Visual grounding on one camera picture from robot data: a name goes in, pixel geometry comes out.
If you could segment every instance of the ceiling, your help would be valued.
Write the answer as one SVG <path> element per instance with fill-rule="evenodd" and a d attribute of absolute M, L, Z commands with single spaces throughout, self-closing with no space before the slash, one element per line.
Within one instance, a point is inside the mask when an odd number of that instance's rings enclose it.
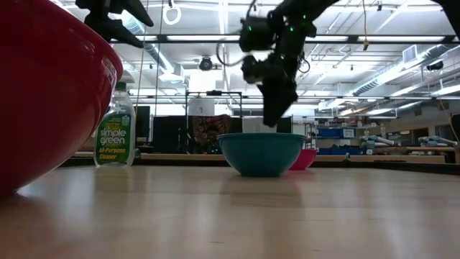
<path fill-rule="evenodd" d="M 266 15 L 274 9 L 280 0 L 258 0 L 254 14 Z M 343 0 L 327 9 L 314 25 L 318 34 L 322 35 L 364 35 L 364 25 L 369 35 L 454 35 L 440 6 L 426 0 L 382 0 L 382 11 L 377 11 L 379 1 L 367 0 L 366 15 L 360 0 Z M 176 24 L 168 25 L 162 19 L 163 6 L 167 1 L 145 1 L 142 3 L 155 23 L 154 27 L 147 28 L 148 35 L 221 35 L 235 33 L 240 29 L 240 19 L 245 16 L 250 0 L 184 0 L 175 1 L 180 8 L 181 17 Z M 74 6 L 74 1 L 60 0 L 59 4 L 77 18 L 84 20 L 86 10 Z M 177 12 L 168 11 L 166 17 L 174 20 Z M 298 92 L 303 95 L 339 95 L 343 94 L 341 87 L 352 86 L 365 78 L 372 77 L 377 71 L 398 61 L 402 51 L 410 45 L 370 45 L 363 51 L 362 45 L 328 45 L 305 44 L 305 53 L 308 55 L 311 70 L 307 74 L 298 74 Z M 169 43 L 157 44 L 157 48 L 171 63 L 178 63 L 184 67 L 184 76 L 193 78 L 213 78 L 217 81 L 216 88 L 224 87 L 224 74 L 228 76 L 228 91 L 242 91 L 247 95 L 260 95 L 257 88 L 248 85 L 242 79 L 239 66 L 202 73 L 198 69 L 198 62 L 203 56 L 211 58 L 214 64 L 216 59 L 216 44 L 211 43 Z M 226 44 L 226 51 L 230 61 L 240 59 L 244 54 L 237 44 Z M 166 83 L 158 78 L 159 69 L 152 57 L 144 50 L 135 47 L 114 44 L 124 61 L 125 73 L 130 73 L 134 79 L 132 87 L 138 89 L 155 89 L 159 86 L 158 94 L 184 94 L 184 85 Z M 257 53 L 260 59 L 267 53 Z M 458 66 L 457 52 L 444 58 L 443 73 Z M 424 71 L 423 76 L 430 77 L 440 71 Z M 387 91 L 379 91 L 380 96 L 388 96 L 394 91 L 412 86 L 422 80 L 421 69 L 414 69 L 405 75 L 388 82 Z M 162 99 L 158 102 L 180 103 Z M 318 103 L 320 100 L 300 100 L 301 104 Z"/>

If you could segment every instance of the patterned fabric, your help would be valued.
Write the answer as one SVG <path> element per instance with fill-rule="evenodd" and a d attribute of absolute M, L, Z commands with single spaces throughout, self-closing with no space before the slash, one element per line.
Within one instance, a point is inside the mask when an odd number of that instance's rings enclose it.
<path fill-rule="evenodd" d="M 193 135 L 197 145 L 195 154 L 221 154 L 217 136 L 229 132 L 231 117 L 220 115 L 213 117 L 193 117 Z"/>

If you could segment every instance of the teal bowl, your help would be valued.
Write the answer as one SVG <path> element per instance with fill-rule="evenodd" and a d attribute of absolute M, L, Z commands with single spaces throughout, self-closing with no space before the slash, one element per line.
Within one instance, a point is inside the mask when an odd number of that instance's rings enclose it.
<path fill-rule="evenodd" d="M 236 133 L 217 137 L 227 162 L 242 176 L 278 177 L 297 160 L 305 136 L 286 133 Z"/>

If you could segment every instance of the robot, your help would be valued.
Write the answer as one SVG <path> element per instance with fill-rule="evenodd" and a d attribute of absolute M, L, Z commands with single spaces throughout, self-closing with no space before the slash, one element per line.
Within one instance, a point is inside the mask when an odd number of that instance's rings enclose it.
<path fill-rule="evenodd" d="M 243 59 L 244 80 L 257 84 L 264 98 L 264 124 L 274 127 L 280 117 L 297 101 L 295 77 L 304 59 L 306 37 L 316 36 L 316 20 L 327 8 L 339 0 L 284 0 L 267 17 L 249 15 L 256 0 L 252 0 L 247 15 L 241 20 L 239 47 L 243 52 L 271 50 L 266 60 L 253 55 Z M 460 16 L 454 0 L 435 0 L 443 7 L 457 36 L 460 35 Z M 139 0 L 76 0 L 81 9 L 89 9 L 85 23 L 105 40 L 143 47 L 134 35 L 123 27 L 121 20 L 111 20 L 108 13 L 126 9 L 140 22 L 153 26 Z"/>

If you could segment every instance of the wooden tabletop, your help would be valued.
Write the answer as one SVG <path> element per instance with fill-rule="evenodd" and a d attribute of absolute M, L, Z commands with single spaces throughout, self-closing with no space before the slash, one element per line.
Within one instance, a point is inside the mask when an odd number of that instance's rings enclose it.
<path fill-rule="evenodd" d="M 61 168 L 0 201 L 0 258 L 443 258 L 460 178 L 313 169 Z"/>

